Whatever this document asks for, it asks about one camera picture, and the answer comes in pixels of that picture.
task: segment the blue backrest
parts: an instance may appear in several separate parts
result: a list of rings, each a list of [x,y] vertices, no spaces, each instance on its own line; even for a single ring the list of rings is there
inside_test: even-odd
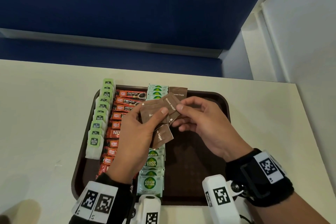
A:
[[[229,49],[257,0],[0,0],[0,27]]]

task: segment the wrist strap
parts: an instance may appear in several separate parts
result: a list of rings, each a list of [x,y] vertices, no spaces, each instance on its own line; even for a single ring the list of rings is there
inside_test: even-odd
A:
[[[258,162],[258,154],[262,153],[259,149],[254,149],[249,154],[226,164],[226,178],[234,183],[244,186],[246,199],[254,206],[268,207],[279,204],[290,197],[293,192],[293,184],[285,176],[279,166],[271,160],[269,163],[275,166],[279,180],[272,180],[272,175],[267,175]]]

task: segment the cable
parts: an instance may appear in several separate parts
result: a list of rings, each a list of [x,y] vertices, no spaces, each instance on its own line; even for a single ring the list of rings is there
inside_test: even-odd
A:
[[[254,221],[250,221],[248,218],[246,218],[245,216],[243,216],[243,215],[239,215],[240,216],[240,218],[241,219],[244,219],[244,220],[246,220],[249,224],[254,224]]]

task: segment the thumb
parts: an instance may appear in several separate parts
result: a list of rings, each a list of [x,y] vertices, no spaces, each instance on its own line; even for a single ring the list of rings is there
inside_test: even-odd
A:
[[[155,127],[161,123],[161,121],[166,117],[168,114],[168,108],[163,107],[160,110],[158,110],[156,113],[153,114],[153,116],[149,119],[149,121],[146,122],[146,126],[148,126],[150,129],[154,131]]]
[[[199,119],[200,119],[200,116],[202,115],[202,112],[196,110],[195,108],[192,108],[190,106],[186,106],[186,105],[183,105],[183,104],[178,104],[176,106],[176,110],[180,114],[185,115],[185,116],[191,118],[195,122],[198,122]]]

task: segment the brown tray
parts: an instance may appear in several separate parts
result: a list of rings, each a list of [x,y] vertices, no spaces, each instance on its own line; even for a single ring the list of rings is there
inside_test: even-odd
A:
[[[120,90],[147,90],[147,87],[116,85]],[[94,181],[99,171],[99,160],[86,159],[87,134],[90,130],[95,99],[86,125],[82,146],[71,181],[72,194],[77,200],[89,181]],[[217,103],[230,120],[229,106],[224,97],[215,92],[188,90],[187,97],[197,96]],[[208,205],[204,196],[202,181],[205,177],[221,174],[225,176],[225,161],[214,155],[205,146],[198,134],[179,132],[171,127],[174,140],[166,144],[165,189],[162,205]],[[137,180],[133,181],[133,193],[137,192]]]

